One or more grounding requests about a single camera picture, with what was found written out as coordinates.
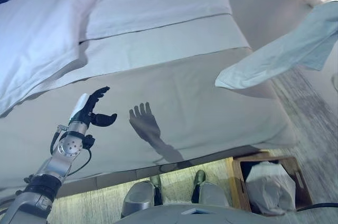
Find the cable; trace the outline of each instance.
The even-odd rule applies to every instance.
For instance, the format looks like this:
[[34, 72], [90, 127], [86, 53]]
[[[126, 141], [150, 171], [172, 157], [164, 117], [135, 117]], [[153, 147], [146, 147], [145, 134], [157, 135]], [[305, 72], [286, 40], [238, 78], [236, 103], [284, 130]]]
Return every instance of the cable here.
[[53, 155], [54, 145], [55, 145], [55, 142], [57, 141], [59, 135], [60, 135], [59, 132], [54, 133], [54, 136], [53, 136], [53, 139], [52, 139], [52, 142], [51, 142], [51, 146], [50, 146], [51, 155]]
[[320, 207], [335, 207], [338, 208], [338, 203], [319, 203], [319, 204], [313, 204], [312, 206], [300, 208], [297, 210], [297, 212], [304, 211], [304, 210], [309, 210], [313, 208], [320, 208]]
[[75, 171], [69, 173], [68, 176], [70, 176], [70, 175], [72, 175], [72, 174], [75, 174], [76, 172], [78, 172], [80, 169], [82, 169], [84, 166], [86, 166], [86, 165], [90, 162], [90, 160], [91, 160], [91, 150], [90, 150], [90, 149], [86, 149], [86, 150], [87, 150], [88, 153], [89, 153], [89, 158], [88, 158], [88, 160], [86, 161], [86, 163], [85, 163], [84, 165], [82, 165], [81, 167], [79, 167], [77, 170], [75, 170]]

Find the robotic hand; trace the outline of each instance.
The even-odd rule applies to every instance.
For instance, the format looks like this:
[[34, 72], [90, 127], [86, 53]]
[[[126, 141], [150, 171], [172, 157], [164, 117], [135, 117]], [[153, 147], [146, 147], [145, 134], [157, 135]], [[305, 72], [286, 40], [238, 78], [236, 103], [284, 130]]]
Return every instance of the robotic hand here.
[[[94, 144], [95, 139], [91, 135], [85, 136], [90, 123], [96, 126], [109, 126], [117, 118], [117, 114], [107, 116], [93, 113], [95, 104], [108, 90], [109, 87], [104, 87], [96, 90], [92, 95], [83, 94], [80, 97], [71, 114], [68, 127], [58, 126], [51, 144], [52, 157], [44, 162], [36, 174], [25, 179], [29, 183], [28, 186], [16, 197], [0, 224], [46, 223], [47, 216], [52, 209], [52, 203], [62, 183], [70, 175], [71, 165], [75, 158], [83, 148], [89, 151], [91, 157], [89, 149]], [[62, 130], [65, 133], [54, 148]]]

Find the cardboard box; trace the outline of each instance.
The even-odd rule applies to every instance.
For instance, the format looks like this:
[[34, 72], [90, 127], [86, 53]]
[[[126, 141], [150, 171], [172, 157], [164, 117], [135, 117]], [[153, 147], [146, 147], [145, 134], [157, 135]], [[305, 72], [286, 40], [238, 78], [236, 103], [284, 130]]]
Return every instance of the cardboard box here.
[[231, 183], [231, 194], [233, 198], [233, 207], [242, 210], [260, 213], [250, 205], [248, 193], [245, 186], [245, 179], [248, 177], [252, 166], [269, 161], [280, 163], [289, 176], [296, 183], [296, 209], [312, 205], [312, 199], [304, 180], [301, 168], [297, 159], [292, 156], [269, 156], [268, 152], [262, 152], [258, 155], [234, 158], [232, 162], [234, 181]]

